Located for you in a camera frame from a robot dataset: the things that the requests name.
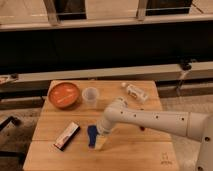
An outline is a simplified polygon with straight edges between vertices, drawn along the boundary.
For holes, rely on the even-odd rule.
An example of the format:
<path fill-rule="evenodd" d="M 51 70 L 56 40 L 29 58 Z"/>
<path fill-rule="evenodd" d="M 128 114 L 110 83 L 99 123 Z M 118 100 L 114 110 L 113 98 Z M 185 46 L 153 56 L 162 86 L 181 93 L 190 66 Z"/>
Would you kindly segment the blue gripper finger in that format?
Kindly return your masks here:
<path fill-rule="evenodd" d="M 89 137 L 89 147 L 94 148 L 96 144 L 96 138 L 98 135 L 97 127 L 95 125 L 90 125 L 87 129 Z"/>

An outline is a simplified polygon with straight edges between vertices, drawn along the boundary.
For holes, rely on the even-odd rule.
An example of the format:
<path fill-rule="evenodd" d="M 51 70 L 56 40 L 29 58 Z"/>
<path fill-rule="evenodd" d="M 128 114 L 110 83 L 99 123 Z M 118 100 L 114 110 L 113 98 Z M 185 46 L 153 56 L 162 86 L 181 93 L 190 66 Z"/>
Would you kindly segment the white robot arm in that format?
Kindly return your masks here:
<path fill-rule="evenodd" d="M 95 125 L 87 128 L 89 146 L 96 147 L 99 136 L 108 135 L 117 123 L 132 124 L 199 141 L 195 171 L 213 171 L 213 115 L 180 111 L 146 111 L 127 107 L 116 98 Z"/>

